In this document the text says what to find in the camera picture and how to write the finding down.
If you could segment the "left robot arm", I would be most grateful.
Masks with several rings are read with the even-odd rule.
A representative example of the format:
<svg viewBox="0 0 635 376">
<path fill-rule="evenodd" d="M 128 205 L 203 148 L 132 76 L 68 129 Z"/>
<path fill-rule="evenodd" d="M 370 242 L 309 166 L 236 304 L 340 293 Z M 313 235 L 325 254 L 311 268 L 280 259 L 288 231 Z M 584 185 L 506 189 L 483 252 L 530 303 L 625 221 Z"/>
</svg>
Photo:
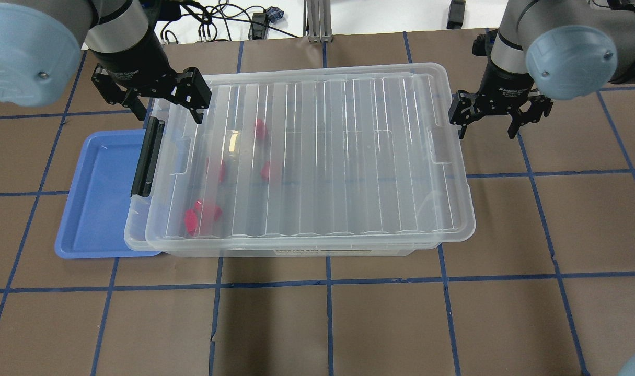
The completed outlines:
<svg viewBox="0 0 635 376">
<path fill-rule="evenodd" d="M 162 1 L 0 1 L 0 102 L 56 102 L 86 46 L 103 99 L 143 120 L 141 98 L 164 99 L 203 121 L 211 91 L 196 67 L 178 72 L 155 33 Z"/>
</svg>

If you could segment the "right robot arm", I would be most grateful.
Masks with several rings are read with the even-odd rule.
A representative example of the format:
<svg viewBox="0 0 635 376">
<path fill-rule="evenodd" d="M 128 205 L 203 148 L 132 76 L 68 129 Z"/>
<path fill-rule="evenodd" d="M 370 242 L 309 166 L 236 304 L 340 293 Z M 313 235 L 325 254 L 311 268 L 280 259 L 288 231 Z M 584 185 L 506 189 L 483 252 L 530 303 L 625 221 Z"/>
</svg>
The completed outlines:
<svg viewBox="0 0 635 376">
<path fill-rule="evenodd" d="M 459 90 L 449 122 L 459 138 L 486 116 L 510 116 L 509 138 L 558 100 L 635 84 L 635 1 L 509 1 L 498 29 L 472 44 L 487 58 L 477 92 Z"/>
</svg>

